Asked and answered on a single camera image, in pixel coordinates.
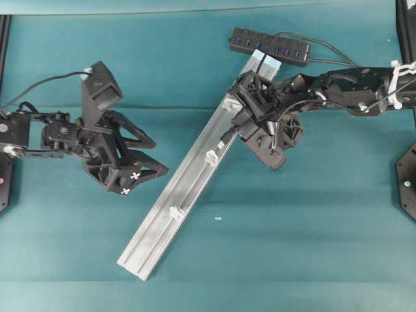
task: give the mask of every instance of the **aluminum rail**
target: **aluminum rail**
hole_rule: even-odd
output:
[[[264,53],[254,51],[241,73],[257,70],[263,57]],[[259,74],[272,80],[280,64],[266,56]],[[120,256],[119,265],[147,280],[235,140],[236,135],[224,144],[220,137],[240,109],[235,97],[226,94]]]

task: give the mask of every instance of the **black bracket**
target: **black bracket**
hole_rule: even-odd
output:
[[[6,153],[0,153],[0,212],[8,206],[13,167],[13,160]]]
[[[396,176],[400,205],[416,220],[416,144],[396,163]]]
[[[3,68],[5,65],[8,32],[10,29],[10,15],[0,15],[0,87],[3,80]]]

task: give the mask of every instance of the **screw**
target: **screw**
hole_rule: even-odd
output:
[[[61,132],[63,135],[66,135],[66,134],[68,134],[68,128],[67,127],[61,127],[59,129],[59,132]]]
[[[358,102],[358,107],[360,109],[361,112],[368,112],[368,107],[366,106],[366,104],[364,102]]]
[[[0,132],[7,132],[8,127],[5,123],[0,123]]]

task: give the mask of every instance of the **white clip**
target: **white clip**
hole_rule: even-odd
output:
[[[180,221],[183,218],[183,215],[185,214],[185,212],[182,209],[177,208],[176,206],[172,206],[171,208],[169,208],[169,211],[170,217],[177,221]]]
[[[220,150],[222,150],[222,148],[225,146],[225,144],[224,144],[224,142],[220,141],[217,146]]]
[[[233,109],[235,109],[236,111],[240,111],[242,109],[240,101],[236,99],[230,99],[228,97],[224,99],[222,107],[225,108],[227,111],[231,111]]]
[[[11,145],[5,146],[3,148],[3,152],[5,152],[6,154],[9,154],[12,157],[18,156],[16,148]]]
[[[205,153],[205,161],[209,163],[211,166],[215,166],[218,160],[219,157],[213,149],[210,149],[207,153]]]
[[[408,10],[413,8],[414,5],[416,5],[416,0],[408,0]]]
[[[85,72],[85,73],[92,73],[92,72],[93,72],[93,71],[92,71],[92,67],[85,68],[85,69],[84,69],[84,72]],[[86,75],[86,74],[82,73],[82,74],[80,74],[80,77],[81,77],[81,79],[82,79],[82,80],[85,80],[85,79],[87,79],[87,78],[88,78],[88,75]]]
[[[391,66],[394,67],[393,76],[389,85],[389,93],[397,89],[398,78],[407,74],[414,75],[416,73],[416,62],[401,65],[398,60],[392,60]],[[397,99],[397,94],[389,96],[389,102],[394,105],[395,109],[401,109],[403,105]]]

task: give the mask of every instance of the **white cable clip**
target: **white cable clip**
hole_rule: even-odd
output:
[[[394,67],[393,76],[389,85],[389,93],[397,89],[398,78],[407,74],[414,75],[416,73],[416,62],[401,65],[398,60],[391,61],[391,67]],[[389,96],[389,102],[394,105],[395,109],[401,109],[403,105],[397,99],[397,94]]]
[[[169,208],[169,211],[170,217],[177,221],[180,221],[185,215],[185,212],[181,208],[178,208],[176,206],[172,206],[171,208]]]
[[[207,153],[205,153],[205,162],[209,163],[211,166],[215,166],[219,160],[220,158],[213,149],[210,149]]]

